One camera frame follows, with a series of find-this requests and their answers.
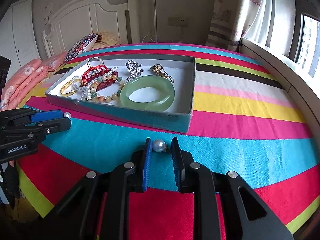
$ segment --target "white headboard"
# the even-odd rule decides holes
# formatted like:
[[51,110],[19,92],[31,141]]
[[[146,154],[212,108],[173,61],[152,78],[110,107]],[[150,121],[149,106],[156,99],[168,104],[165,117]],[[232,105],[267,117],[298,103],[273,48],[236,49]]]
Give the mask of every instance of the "white headboard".
[[57,11],[51,31],[43,31],[43,42],[48,57],[69,50],[89,33],[108,31],[119,35],[121,44],[128,43],[125,10],[129,12],[132,43],[140,43],[138,0],[110,5],[107,0],[73,0]]

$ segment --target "pearl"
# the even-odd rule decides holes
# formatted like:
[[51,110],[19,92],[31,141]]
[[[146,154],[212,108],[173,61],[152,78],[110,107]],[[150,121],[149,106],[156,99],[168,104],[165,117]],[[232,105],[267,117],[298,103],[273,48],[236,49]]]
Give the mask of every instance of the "pearl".
[[157,139],[152,142],[152,149],[157,153],[164,152],[167,149],[167,145],[164,140]]
[[65,112],[65,113],[63,114],[63,117],[67,117],[67,118],[71,119],[71,114],[70,114],[70,112]]

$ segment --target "white wardrobe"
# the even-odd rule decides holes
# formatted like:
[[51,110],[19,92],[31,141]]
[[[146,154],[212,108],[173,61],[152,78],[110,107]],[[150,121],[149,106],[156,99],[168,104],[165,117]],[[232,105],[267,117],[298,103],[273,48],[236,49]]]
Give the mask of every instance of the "white wardrobe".
[[12,4],[0,22],[0,55],[11,60],[7,81],[23,65],[39,58],[32,25],[32,0]]

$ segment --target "open box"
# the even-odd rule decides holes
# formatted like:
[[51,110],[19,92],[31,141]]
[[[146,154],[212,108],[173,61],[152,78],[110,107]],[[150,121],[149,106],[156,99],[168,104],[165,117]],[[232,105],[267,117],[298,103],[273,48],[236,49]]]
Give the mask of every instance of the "open box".
[[[129,76],[125,63],[132,59],[139,65],[142,64],[142,76],[155,75],[150,67],[161,64],[168,75],[174,78],[173,87],[175,97],[172,105],[164,112],[137,110],[121,106],[120,99],[110,103],[99,103],[81,100],[82,92],[77,92],[69,97],[60,94],[61,87],[74,76],[82,75],[88,69],[89,58],[69,70],[62,78],[57,80],[45,92],[49,102],[56,106],[62,106],[78,112],[92,114],[122,122],[144,125],[164,130],[186,133],[188,132],[193,105],[195,86],[196,64],[194,57],[164,55],[164,54],[126,54],[100,57],[108,68],[118,66],[118,75],[126,80]],[[91,66],[97,66],[100,62],[90,61]],[[100,90],[101,96],[111,96],[117,93],[120,85],[118,82],[110,87]],[[149,102],[158,99],[159,93],[153,88],[143,88],[134,92],[129,98],[136,102]]]

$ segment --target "table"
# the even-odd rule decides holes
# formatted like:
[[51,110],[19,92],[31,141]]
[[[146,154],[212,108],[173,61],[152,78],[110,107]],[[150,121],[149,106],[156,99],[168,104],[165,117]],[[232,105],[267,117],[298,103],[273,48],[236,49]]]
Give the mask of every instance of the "table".
[[[44,91],[78,62],[134,53],[196,58],[194,112],[187,134],[70,111],[47,101]],[[320,204],[318,150],[312,133],[275,78],[245,55],[168,43],[89,51],[38,85],[23,105],[72,115],[69,131],[47,136],[37,154],[18,161],[20,187],[43,217],[87,171],[113,170],[147,137],[170,142],[177,136],[180,148],[211,171],[237,171],[292,233]],[[131,194],[130,239],[192,239],[193,195],[176,190],[171,155],[154,153],[148,190]],[[221,230],[225,237],[223,224]]]

